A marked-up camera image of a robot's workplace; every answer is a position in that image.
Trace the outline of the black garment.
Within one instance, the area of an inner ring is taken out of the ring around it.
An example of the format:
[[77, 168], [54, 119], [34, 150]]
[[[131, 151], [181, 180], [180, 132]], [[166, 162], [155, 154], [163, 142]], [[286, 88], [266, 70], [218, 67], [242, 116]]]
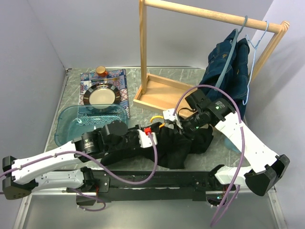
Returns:
[[[169, 169], [184, 169], [184, 162], [189, 154], [202, 154], [209, 148], [213, 140], [213, 128], [199, 128], [190, 134], [179, 134], [177, 131], [162, 127], [160, 122], [154, 123], [149, 127], [156, 131], [157, 134], [157, 165]], [[135, 131], [142, 130], [140, 125], [135, 125], [128, 129], [126, 137], [132, 142], [127, 148], [128, 143], [119, 143], [119, 150], [112, 151], [101, 159], [101, 163], [105, 166], [112, 165], [124, 159], [141, 156], [151, 161], [154, 160], [154, 152], [152, 147], [141, 148], [135, 146]]]

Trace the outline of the denim garment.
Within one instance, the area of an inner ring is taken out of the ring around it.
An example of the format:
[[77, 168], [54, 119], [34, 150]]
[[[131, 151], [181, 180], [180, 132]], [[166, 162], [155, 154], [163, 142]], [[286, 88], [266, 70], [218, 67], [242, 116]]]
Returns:
[[[234, 38], [235, 30], [233, 30], [225, 39], [223, 42], [220, 42], [216, 45], [216, 47], [210, 52], [208, 56], [208, 66], [205, 70], [205, 73], [203, 75], [202, 80], [200, 81], [200, 85], [206, 84], [215, 86], [218, 77], [220, 76], [225, 62], [228, 58], [231, 44], [230, 41]], [[229, 86], [229, 82], [233, 77], [233, 61], [236, 57], [236, 50], [234, 49], [232, 59], [230, 61], [230, 64], [228, 66], [228, 69], [225, 73], [224, 80], [220, 86], [220, 89], [223, 91], [226, 91]]]

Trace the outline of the blue denim skirt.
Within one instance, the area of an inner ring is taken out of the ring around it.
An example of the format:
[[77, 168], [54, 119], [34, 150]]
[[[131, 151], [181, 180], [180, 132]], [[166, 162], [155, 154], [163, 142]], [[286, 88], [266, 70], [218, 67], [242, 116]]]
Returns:
[[233, 77], [229, 83], [228, 94], [237, 104], [241, 119], [244, 118], [246, 101], [248, 93], [248, 55], [250, 48], [246, 38], [241, 39], [236, 46], [236, 57], [233, 61]]

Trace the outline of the grey-blue plastic hanger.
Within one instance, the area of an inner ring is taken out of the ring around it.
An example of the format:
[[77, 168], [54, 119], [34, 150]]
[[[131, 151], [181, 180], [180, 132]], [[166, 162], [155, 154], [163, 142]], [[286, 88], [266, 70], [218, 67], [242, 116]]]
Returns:
[[220, 76], [218, 77], [218, 80], [217, 80], [217, 82], [216, 82], [216, 84], [215, 84], [215, 87], [216, 87], [216, 88], [220, 88], [220, 86], [221, 86], [221, 84], [222, 84], [222, 82], [223, 82], [223, 80], [224, 80], [225, 73], [226, 73], [226, 71], [227, 71], [227, 69], [228, 69], [228, 66], [229, 66], [229, 64], [230, 64], [230, 61], [231, 61], [231, 59], [232, 59], [232, 55], [233, 55], [233, 52], [234, 52], [234, 49], [235, 49], [235, 46], [236, 46], [236, 43], [237, 43], [237, 38], [238, 38], [239, 34], [241, 33], [241, 31], [243, 30], [243, 28], [245, 27], [245, 25], [246, 25], [246, 23], [247, 23], [247, 20], [248, 20], [248, 16], [246, 15], [246, 16], [244, 17], [244, 22], [243, 22], [243, 24], [242, 24], [240, 30], [235, 29], [234, 38], [230, 41], [231, 49], [230, 49], [228, 58], [227, 58], [227, 60], [226, 60], [226, 62], [225, 62], [224, 68], [223, 68], [223, 70], [222, 70], [222, 72], [221, 72]]

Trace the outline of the light blue wire hanger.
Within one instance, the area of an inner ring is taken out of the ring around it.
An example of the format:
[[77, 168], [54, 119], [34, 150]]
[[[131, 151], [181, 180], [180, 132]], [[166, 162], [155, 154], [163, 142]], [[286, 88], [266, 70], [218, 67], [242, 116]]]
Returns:
[[250, 92], [250, 82], [252, 80], [252, 76], [253, 76], [253, 72], [254, 72], [254, 64], [255, 64], [255, 59], [256, 59], [256, 51], [258, 49], [258, 46], [261, 42], [261, 40], [263, 39], [263, 37], [265, 36], [268, 28], [269, 28], [269, 21], [265, 21], [266, 22], [266, 29], [263, 33], [263, 35], [260, 37], [260, 39], [257, 41], [256, 44], [253, 44], [252, 41], [249, 39], [248, 35], [245, 35], [245, 38], [247, 40], [247, 42], [252, 46], [254, 53], [253, 53], [253, 61], [252, 61], [252, 65], [251, 65], [251, 70], [248, 76], [248, 84], [247, 84], [247, 91], [246, 91], [246, 98], [242, 101], [243, 105], [247, 105], [248, 103], [248, 99], [249, 99], [249, 92]]

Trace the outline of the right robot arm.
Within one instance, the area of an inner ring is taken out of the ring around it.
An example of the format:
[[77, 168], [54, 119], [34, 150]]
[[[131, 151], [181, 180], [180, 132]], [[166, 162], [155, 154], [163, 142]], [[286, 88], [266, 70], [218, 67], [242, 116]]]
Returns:
[[209, 124], [243, 152], [243, 157], [250, 164], [241, 168], [216, 167], [214, 175], [208, 179], [212, 189], [220, 190], [233, 182], [247, 186], [258, 196], [264, 196], [282, 178], [290, 159], [266, 146], [238, 117], [237, 111], [227, 100], [220, 98], [212, 102], [201, 90], [196, 90], [186, 97], [186, 101], [194, 113], [183, 119], [175, 109], [168, 109], [163, 112], [165, 122], [177, 127], [179, 133], [189, 135]]

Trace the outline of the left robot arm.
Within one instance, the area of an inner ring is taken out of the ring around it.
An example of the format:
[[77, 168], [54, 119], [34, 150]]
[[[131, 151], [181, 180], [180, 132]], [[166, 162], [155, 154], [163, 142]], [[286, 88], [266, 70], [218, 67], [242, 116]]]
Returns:
[[101, 159], [105, 154], [141, 148], [145, 137], [146, 134], [138, 125], [128, 128], [121, 121], [113, 121], [36, 156], [23, 159], [7, 156], [2, 160], [2, 191], [7, 200], [23, 198], [34, 191], [54, 187], [91, 191], [95, 180], [87, 169], [70, 174], [57, 173], [56, 169]]

